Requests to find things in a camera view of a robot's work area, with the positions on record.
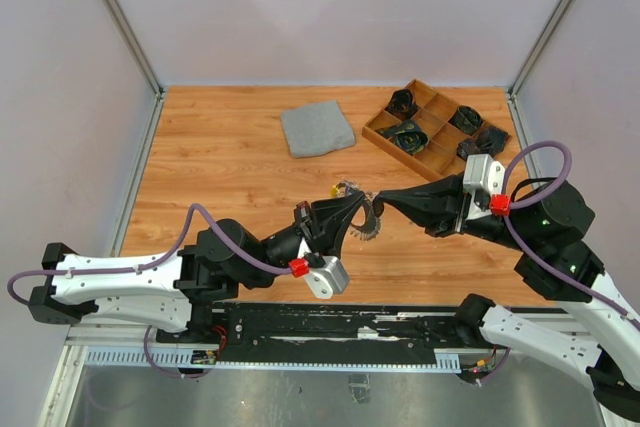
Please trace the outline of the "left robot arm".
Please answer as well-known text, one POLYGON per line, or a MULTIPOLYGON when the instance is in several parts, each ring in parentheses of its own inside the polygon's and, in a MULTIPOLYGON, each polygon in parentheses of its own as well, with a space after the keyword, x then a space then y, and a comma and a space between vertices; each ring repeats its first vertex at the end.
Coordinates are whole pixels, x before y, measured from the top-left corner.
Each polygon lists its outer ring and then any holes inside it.
POLYGON ((201 307, 237 298, 245 288, 267 289, 280 277, 300 278, 318 299, 346 290, 341 250, 353 219, 372 217, 362 192, 301 202, 292 223, 259 239, 238 221, 216 220, 200 204, 189 207, 168 251, 96 258, 50 243, 25 304, 34 320, 76 325, 86 317, 123 320, 207 340, 214 318, 201 307))

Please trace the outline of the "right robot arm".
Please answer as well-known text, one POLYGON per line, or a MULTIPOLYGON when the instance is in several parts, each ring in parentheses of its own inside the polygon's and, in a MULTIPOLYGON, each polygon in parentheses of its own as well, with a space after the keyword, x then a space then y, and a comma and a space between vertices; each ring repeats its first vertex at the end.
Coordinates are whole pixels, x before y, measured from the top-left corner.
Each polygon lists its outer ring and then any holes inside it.
POLYGON ((392 206, 434 238, 466 234, 520 251, 515 270, 524 283, 569 313, 590 340, 543 328, 477 294, 456 312, 455 339, 466 347, 485 340, 534 357, 591 388, 607 410, 638 421, 639 315, 583 240, 594 212, 566 180, 538 179, 521 199, 504 193, 503 183, 454 175, 382 191, 374 211, 392 206))

